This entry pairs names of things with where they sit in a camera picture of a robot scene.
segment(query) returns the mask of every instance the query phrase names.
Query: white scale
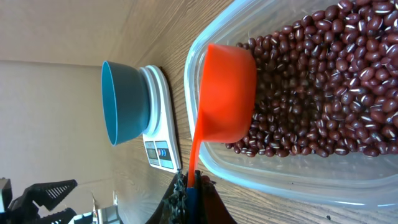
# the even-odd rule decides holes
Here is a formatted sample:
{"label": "white scale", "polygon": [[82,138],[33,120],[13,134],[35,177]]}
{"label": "white scale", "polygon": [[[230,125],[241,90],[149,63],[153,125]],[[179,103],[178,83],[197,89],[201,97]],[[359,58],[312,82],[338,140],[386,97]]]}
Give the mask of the white scale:
{"label": "white scale", "polygon": [[150,100],[149,123],[142,132],[149,165],[176,173],[181,169],[181,161],[167,80],[155,65],[142,67],[139,71],[146,80]]}

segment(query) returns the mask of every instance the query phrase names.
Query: orange measuring cup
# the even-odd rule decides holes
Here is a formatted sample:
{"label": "orange measuring cup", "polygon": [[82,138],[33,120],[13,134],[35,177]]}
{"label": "orange measuring cup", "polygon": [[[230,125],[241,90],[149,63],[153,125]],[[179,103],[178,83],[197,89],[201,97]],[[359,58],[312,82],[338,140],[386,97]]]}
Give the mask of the orange measuring cup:
{"label": "orange measuring cup", "polygon": [[256,97],[256,62],[249,50],[209,44],[200,85],[187,187],[195,184],[200,144],[232,143],[250,128]]}

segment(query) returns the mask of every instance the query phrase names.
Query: clear plastic container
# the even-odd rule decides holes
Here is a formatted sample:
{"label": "clear plastic container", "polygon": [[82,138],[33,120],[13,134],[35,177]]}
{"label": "clear plastic container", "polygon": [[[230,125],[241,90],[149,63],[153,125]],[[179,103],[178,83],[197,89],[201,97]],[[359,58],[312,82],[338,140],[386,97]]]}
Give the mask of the clear plastic container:
{"label": "clear plastic container", "polygon": [[[235,1],[194,41],[185,64],[184,85],[188,120],[193,135],[203,59],[209,43],[235,45],[249,37],[271,34],[304,15],[338,1]],[[215,175],[263,192],[342,207],[396,208],[398,156],[318,155],[249,158],[223,144],[204,143],[200,159]]]}

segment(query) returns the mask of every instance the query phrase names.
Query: teal bowl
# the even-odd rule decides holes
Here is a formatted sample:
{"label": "teal bowl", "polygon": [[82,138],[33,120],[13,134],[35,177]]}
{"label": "teal bowl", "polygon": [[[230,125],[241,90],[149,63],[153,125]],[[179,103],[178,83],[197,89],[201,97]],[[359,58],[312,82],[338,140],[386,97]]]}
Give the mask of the teal bowl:
{"label": "teal bowl", "polygon": [[149,122],[149,93],[144,77],[127,65],[105,61],[101,71],[106,130],[112,145],[139,136]]}

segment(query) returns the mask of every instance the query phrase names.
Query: adzuki bean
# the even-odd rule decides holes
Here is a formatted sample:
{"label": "adzuki bean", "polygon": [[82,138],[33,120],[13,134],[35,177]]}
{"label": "adzuki bean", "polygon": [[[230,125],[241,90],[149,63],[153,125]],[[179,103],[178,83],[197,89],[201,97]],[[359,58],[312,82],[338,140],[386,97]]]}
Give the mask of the adzuki bean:
{"label": "adzuki bean", "polygon": [[236,46],[257,65],[248,157],[398,154],[398,4],[340,0]]}

